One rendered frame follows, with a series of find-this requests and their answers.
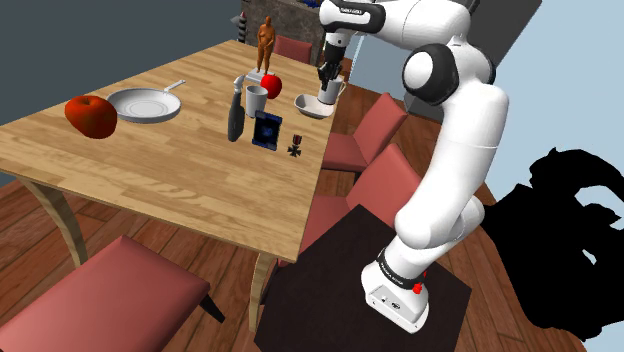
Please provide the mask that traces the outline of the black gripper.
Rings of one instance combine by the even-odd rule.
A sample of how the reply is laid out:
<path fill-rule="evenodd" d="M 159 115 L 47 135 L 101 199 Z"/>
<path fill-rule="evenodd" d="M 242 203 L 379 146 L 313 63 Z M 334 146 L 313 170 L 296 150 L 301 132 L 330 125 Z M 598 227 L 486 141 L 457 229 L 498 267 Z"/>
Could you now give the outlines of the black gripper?
<path fill-rule="evenodd" d="M 321 89 L 325 91 L 327 89 L 329 70 L 334 70 L 332 80 L 337 79 L 341 74 L 342 60 L 346 52 L 345 46 L 336 46 L 329 42 L 325 43 L 324 47 L 324 64 L 317 69 L 319 80 L 321 81 Z"/>

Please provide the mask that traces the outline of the white mug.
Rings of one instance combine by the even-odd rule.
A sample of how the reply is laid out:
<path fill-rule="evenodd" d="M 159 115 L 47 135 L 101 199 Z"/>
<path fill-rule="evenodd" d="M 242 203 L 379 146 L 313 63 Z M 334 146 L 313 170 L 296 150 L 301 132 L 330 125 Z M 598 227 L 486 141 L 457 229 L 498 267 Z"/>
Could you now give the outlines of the white mug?
<path fill-rule="evenodd" d="M 345 88 L 346 82 L 344 77 L 338 75 L 335 79 L 329 80 L 326 86 L 319 88 L 317 99 L 323 104 L 334 105 Z"/>

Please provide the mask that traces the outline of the white bowl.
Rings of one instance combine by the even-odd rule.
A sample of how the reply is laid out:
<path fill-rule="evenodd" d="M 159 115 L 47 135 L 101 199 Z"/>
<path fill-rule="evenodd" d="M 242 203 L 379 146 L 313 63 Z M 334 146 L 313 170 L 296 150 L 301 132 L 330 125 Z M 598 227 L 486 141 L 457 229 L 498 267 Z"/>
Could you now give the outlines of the white bowl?
<path fill-rule="evenodd" d="M 316 96 L 309 94 L 298 95 L 294 105 L 302 114 L 316 119 L 324 119 L 334 113 L 333 105 L 324 104 Z"/>

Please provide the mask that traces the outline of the red upholstered chair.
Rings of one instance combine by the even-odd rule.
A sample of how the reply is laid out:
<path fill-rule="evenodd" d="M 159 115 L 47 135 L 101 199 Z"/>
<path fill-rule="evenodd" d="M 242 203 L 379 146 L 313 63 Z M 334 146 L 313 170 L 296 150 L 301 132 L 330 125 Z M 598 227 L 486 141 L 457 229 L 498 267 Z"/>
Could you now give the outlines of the red upholstered chair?
<path fill-rule="evenodd" d="M 162 352 L 210 285 L 121 236 L 0 327 L 0 352 Z"/>
<path fill-rule="evenodd" d="M 397 212 L 416 191 L 421 177 L 397 144 L 387 146 L 362 172 L 346 197 L 315 195 L 300 253 L 324 235 L 357 205 L 362 205 L 391 228 Z"/>
<path fill-rule="evenodd" d="M 386 92 L 366 112 L 352 135 L 331 132 L 322 169 L 362 172 L 383 151 L 407 117 Z"/>
<path fill-rule="evenodd" d="M 310 63 L 312 44 L 278 35 L 273 52 L 275 54 L 302 62 Z"/>

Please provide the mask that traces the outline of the small red apple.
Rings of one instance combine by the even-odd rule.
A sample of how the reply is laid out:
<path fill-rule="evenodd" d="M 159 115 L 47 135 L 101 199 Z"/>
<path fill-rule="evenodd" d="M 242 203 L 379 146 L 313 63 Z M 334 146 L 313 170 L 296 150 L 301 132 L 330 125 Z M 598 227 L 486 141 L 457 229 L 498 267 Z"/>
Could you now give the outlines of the small red apple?
<path fill-rule="evenodd" d="M 268 99 L 275 99 L 282 90 L 282 81 L 274 74 L 265 74 L 261 79 L 260 85 L 267 90 Z"/>

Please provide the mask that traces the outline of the grey stone cabinet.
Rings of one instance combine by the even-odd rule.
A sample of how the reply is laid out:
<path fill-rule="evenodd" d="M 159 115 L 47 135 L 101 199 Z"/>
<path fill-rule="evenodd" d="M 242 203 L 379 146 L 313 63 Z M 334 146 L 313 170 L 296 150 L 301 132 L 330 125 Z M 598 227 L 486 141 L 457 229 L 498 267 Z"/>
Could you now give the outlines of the grey stone cabinet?
<path fill-rule="evenodd" d="M 247 19 L 246 44 L 257 45 L 259 26 L 270 16 L 277 35 L 311 43 L 311 60 L 316 60 L 324 37 L 318 9 L 297 0 L 240 0 L 240 4 Z"/>

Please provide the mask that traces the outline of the orange human figure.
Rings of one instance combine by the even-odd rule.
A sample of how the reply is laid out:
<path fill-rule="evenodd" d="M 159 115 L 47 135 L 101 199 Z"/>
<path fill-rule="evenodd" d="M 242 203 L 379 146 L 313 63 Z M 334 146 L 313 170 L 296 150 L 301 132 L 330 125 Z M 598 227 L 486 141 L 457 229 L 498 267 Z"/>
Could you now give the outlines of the orange human figure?
<path fill-rule="evenodd" d="M 257 32 L 258 54 L 255 71 L 248 73 L 246 78 L 252 82 L 259 83 L 264 75 L 268 73 L 270 57 L 273 52 L 276 34 L 271 24 L 271 17 L 265 18 L 265 23 L 261 24 Z"/>

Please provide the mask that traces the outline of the grey cup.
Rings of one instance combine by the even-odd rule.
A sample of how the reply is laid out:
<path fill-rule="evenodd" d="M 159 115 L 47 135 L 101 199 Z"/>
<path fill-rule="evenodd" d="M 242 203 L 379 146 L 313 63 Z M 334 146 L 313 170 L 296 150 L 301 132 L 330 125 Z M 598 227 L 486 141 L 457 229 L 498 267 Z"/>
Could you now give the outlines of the grey cup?
<path fill-rule="evenodd" d="M 246 115 L 254 118 L 257 111 L 263 111 L 268 97 L 268 90 L 259 85 L 249 85 L 245 90 Z"/>

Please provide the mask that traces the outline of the dark blue box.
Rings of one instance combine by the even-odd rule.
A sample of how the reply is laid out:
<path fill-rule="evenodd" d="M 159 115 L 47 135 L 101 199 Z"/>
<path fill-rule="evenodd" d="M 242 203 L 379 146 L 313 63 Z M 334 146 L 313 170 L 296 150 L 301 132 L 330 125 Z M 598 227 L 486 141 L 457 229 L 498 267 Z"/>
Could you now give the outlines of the dark blue box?
<path fill-rule="evenodd" d="M 252 143 L 276 151 L 281 124 L 280 116 L 257 110 Z"/>

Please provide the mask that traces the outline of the black white striped ornament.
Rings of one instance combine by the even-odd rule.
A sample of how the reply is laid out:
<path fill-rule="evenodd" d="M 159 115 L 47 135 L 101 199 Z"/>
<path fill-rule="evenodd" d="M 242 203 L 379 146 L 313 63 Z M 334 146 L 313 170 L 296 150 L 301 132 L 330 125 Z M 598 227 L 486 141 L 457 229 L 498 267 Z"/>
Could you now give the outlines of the black white striped ornament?
<path fill-rule="evenodd" d="M 237 40 L 241 43 L 245 43 L 247 34 L 247 17 L 245 12 L 241 12 L 239 15 L 232 17 L 230 21 L 237 26 Z"/>

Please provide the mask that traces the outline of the dark grey spray bottle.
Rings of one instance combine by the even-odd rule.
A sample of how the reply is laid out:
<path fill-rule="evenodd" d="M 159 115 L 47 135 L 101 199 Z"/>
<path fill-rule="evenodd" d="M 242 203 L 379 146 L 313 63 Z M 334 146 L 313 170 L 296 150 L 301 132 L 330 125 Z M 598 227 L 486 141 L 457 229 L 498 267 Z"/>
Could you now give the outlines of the dark grey spray bottle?
<path fill-rule="evenodd" d="M 241 105 L 242 87 L 246 78 L 245 74 L 237 77 L 234 82 L 234 94 L 228 116 L 228 140 L 235 142 L 241 136 L 244 129 L 245 109 Z"/>

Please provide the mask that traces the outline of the wooden dining table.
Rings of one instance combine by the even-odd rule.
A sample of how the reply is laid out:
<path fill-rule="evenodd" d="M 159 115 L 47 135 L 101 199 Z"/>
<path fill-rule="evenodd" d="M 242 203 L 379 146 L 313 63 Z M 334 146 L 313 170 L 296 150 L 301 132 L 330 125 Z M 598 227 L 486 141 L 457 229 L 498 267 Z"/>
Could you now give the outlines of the wooden dining table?
<path fill-rule="evenodd" d="M 298 95 L 317 92 L 316 68 L 274 55 L 284 84 L 267 104 L 283 120 L 277 150 L 255 146 L 251 127 L 230 142 L 233 82 L 256 57 L 254 47 L 230 40 L 120 81 L 120 88 L 162 88 L 185 80 L 174 88 L 181 109 L 163 123 L 119 122 L 102 140 L 73 128 L 62 105 L 2 125 L 0 171 L 37 197 L 76 263 L 86 250 L 69 193 L 256 252 L 249 306 L 256 323 L 270 264 L 298 257 L 332 126 L 294 105 Z M 302 136 L 298 157 L 287 152 L 294 134 Z"/>

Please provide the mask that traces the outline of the white frying pan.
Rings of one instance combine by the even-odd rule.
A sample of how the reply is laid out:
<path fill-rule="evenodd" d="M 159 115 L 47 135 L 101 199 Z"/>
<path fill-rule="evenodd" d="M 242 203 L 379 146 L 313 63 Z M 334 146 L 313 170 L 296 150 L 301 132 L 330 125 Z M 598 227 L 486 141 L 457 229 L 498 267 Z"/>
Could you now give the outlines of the white frying pan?
<path fill-rule="evenodd" d="M 122 120 L 139 124 L 161 123 L 180 112 L 181 100 L 171 90 L 185 83 L 185 80 L 179 80 L 163 90 L 122 89 L 111 93 L 106 100 L 113 105 Z"/>

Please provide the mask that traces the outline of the dark robot stand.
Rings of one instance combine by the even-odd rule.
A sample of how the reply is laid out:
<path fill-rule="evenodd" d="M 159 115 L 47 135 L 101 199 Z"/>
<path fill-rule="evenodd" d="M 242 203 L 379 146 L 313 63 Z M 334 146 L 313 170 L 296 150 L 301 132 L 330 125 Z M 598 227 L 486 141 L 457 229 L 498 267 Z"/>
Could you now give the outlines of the dark robot stand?
<path fill-rule="evenodd" d="M 365 302 L 361 271 L 394 230 L 357 206 L 272 281 L 254 342 L 261 352 L 454 352 L 471 289 L 437 263 L 430 313 L 410 334 Z"/>

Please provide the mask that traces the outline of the large red apple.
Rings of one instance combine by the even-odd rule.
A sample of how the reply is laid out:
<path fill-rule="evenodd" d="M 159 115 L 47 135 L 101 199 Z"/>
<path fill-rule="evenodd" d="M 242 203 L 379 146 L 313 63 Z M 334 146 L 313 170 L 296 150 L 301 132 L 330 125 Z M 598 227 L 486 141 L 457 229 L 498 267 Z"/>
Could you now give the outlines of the large red apple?
<path fill-rule="evenodd" d="M 94 95 L 70 99 L 65 104 L 64 115 L 74 128 L 92 139 L 111 136 L 117 125 L 117 111 L 114 106 Z"/>

